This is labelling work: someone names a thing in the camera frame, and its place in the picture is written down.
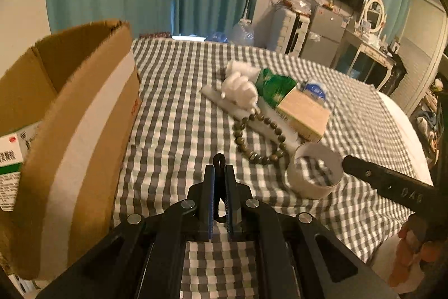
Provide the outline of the person's hand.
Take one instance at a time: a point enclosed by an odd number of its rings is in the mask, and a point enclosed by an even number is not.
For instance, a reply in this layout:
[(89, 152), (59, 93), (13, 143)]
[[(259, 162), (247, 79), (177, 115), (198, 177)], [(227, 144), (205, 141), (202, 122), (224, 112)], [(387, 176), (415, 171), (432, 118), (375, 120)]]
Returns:
[(400, 229), (398, 238), (396, 257), (387, 280), (392, 288), (410, 282), (414, 266), (424, 272), (439, 259), (447, 242), (447, 226), (431, 225), (412, 214)]

